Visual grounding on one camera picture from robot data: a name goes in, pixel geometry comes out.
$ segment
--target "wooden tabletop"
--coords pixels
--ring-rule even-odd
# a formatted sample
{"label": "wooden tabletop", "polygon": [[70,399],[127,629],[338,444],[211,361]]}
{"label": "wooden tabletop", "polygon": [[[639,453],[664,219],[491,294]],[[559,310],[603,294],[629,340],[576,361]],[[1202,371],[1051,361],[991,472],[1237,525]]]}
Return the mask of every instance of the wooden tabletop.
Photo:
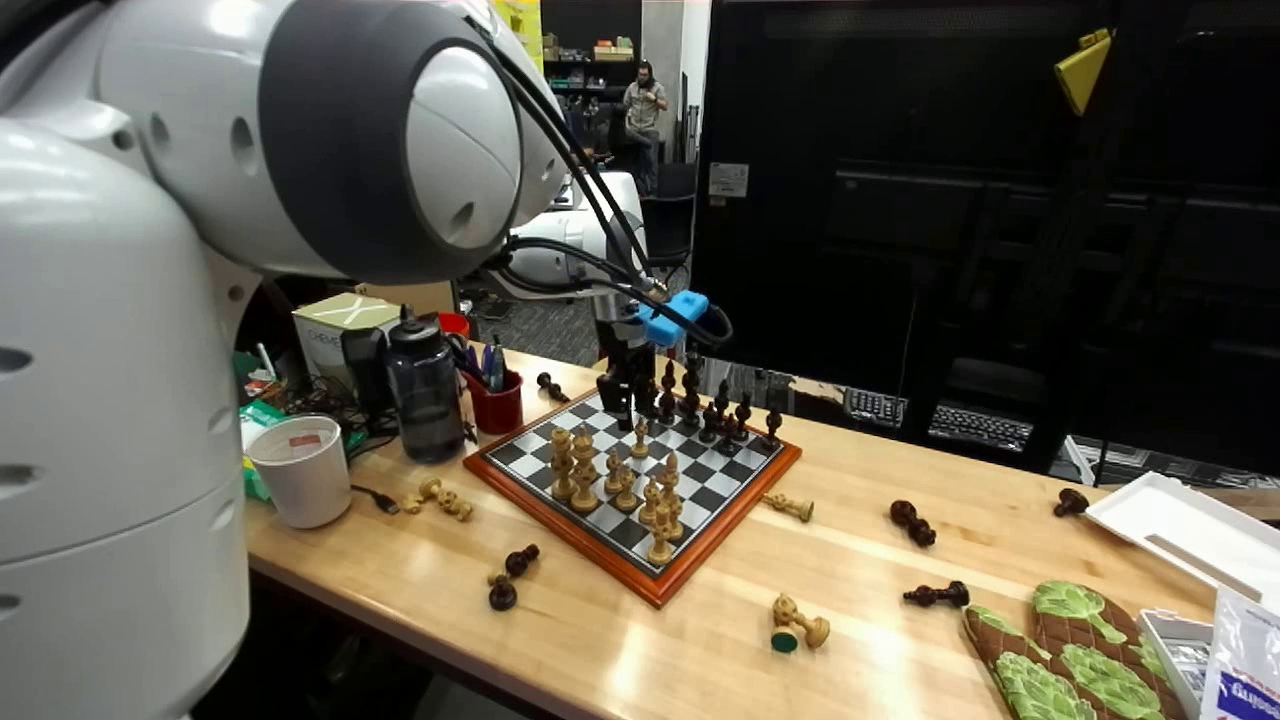
{"label": "wooden tabletop", "polygon": [[[551,371],[569,394],[594,378],[514,351],[511,362],[527,378]],[[523,385],[523,415],[544,411]],[[914,583],[964,578],[1008,617],[1041,578],[1091,583],[1131,612],[1211,617],[1202,583],[1089,519],[1055,519],[1055,478],[808,420],[781,434],[802,454],[774,491],[816,498],[816,519],[759,505],[661,612],[461,460],[425,467],[401,444],[356,460],[351,478],[394,491],[435,474],[475,505],[471,525],[435,506],[385,515],[356,497],[345,519],[287,532],[250,505],[250,569],[557,715],[937,715],[938,701],[955,720],[1001,715],[955,612],[900,599]],[[886,525],[890,498],[937,525],[929,550]],[[491,612],[488,577],[523,544],[544,555],[514,578],[521,605]],[[831,620],[818,650],[766,649],[781,590]]]}

